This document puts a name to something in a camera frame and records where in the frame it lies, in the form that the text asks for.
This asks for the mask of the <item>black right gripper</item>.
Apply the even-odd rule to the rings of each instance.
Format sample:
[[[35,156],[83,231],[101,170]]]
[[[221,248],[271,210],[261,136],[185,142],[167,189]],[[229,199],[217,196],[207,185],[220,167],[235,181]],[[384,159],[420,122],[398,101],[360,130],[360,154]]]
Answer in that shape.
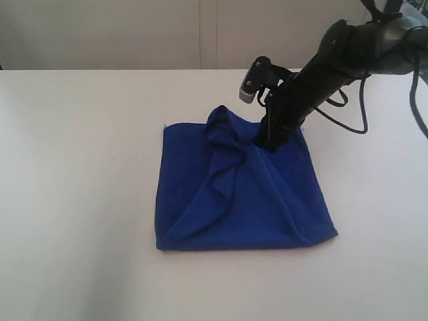
[[[285,144],[315,109],[317,82],[288,80],[270,90],[254,145],[270,153]]]

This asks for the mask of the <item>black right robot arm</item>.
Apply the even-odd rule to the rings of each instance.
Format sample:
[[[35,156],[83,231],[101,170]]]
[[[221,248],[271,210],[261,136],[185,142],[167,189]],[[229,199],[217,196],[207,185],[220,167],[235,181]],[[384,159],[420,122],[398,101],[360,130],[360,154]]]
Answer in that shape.
[[[254,143],[275,152],[336,92],[373,74],[418,74],[427,62],[427,27],[406,17],[353,26],[344,20],[326,32],[315,56],[298,72],[275,66],[264,56],[254,61],[256,84],[268,93],[265,116]]]

